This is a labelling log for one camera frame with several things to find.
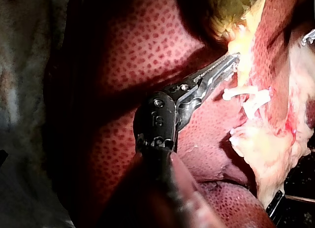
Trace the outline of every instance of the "screw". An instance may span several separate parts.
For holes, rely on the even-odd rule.
[[[189,89],[188,84],[182,84],[182,85],[181,85],[181,89],[182,89],[183,91],[187,91],[187,90]]]
[[[156,107],[163,107],[164,106],[164,101],[157,98],[157,99],[154,100],[154,105]]]

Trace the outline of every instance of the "metal jaw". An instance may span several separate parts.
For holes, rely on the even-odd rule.
[[[308,34],[306,34],[302,40],[301,40],[301,44],[302,46],[305,46],[307,44],[307,42],[309,42],[309,44],[312,44],[315,40],[315,29],[311,30]]]
[[[189,123],[195,109],[208,98],[213,90],[233,75],[239,60],[239,53],[224,55],[179,83],[166,86],[162,90],[175,102],[179,118],[178,131]]]
[[[214,63],[150,95],[137,109],[133,131],[137,149],[151,145],[177,151],[178,132],[239,63],[240,54],[224,55]]]

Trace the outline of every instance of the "metal pin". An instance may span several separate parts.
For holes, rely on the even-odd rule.
[[[287,199],[291,199],[291,200],[296,200],[296,201],[300,201],[300,202],[308,202],[308,203],[315,203],[315,199],[311,199],[311,198],[305,198],[305,197],[298,197],[298,196],[291,196],[291,195],[284,195],[285,198]]]
[[[306,34],[301,41],[302,46],[305,46],[307,42],[310,44],[315,40],[315,29],[311,30],[308,34]]]

